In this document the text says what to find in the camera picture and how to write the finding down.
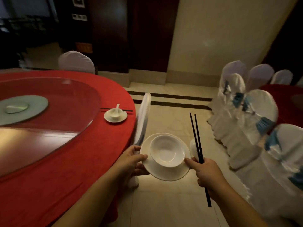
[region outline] white spoon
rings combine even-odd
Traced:
[[[118,108],[119,108],[120,104],[117,104],[116,108],[115,108],[115,111],[112,113],[112,117],[113,118],[117,118],[119,117],[119,113],[118,113]]]

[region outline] beige wall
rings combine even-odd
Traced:
[[[220,75],[259,64],[297,0],[180,0],[168,70]]]

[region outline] round table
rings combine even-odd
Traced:
[[[269,84],[260,87],[261,90],[269,92],[278,106],[278,121],[303,127],[303,112],[292,102],[293,95],[303,94],[303,88],[298,86]]]
[[[116,82],[73,71],[31,71],[0,75],[0,81],[31,77],[62,77],[88,84],[100,96],[100,107],[133,110],[119,124],[110,124],[100,109],[93,122],[70,142],[43,159],[0,178],[0,226],[47,226],[68,210],[117,160],[131,140],[135,106]],[[118,216],[117,202],[105,218]]]

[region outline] framed picture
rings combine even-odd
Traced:
[[[73,0],[74,7],[85,8],[84,0]]]

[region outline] blue bow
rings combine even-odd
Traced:
[[[300,172],[288,177],[288,179],[300,190],[303,190],[303,166],[300,168]]]
[[[246,97],[243,102],[242,111],[246,111],[248,109],[248,105],[249,105],[249,102],[248,102],[248,98]]]
[[[225,95],[226,91],[227,91],[227,87],[228,87],[228,81],[225,81],[225,86],[224,86],[224,90],[223,90],[223,95]]]
[[[264,148],[266,151],[270,150],[271,146],[275,146],[275,145],[279,145],[280,146],[280,142],[278,140],[278,136],[277,136],[277,130],[274,130],[270,136],[267,137]]]
[[[276,123],[266,117],[262,117],[259,122],[256,123],[257,130],[261,136],[265,135]]]
[[[232,103],[236,108],[240,107],[243,97],[244,97],[244,93],[236,92],[236,95],[232,100]]]

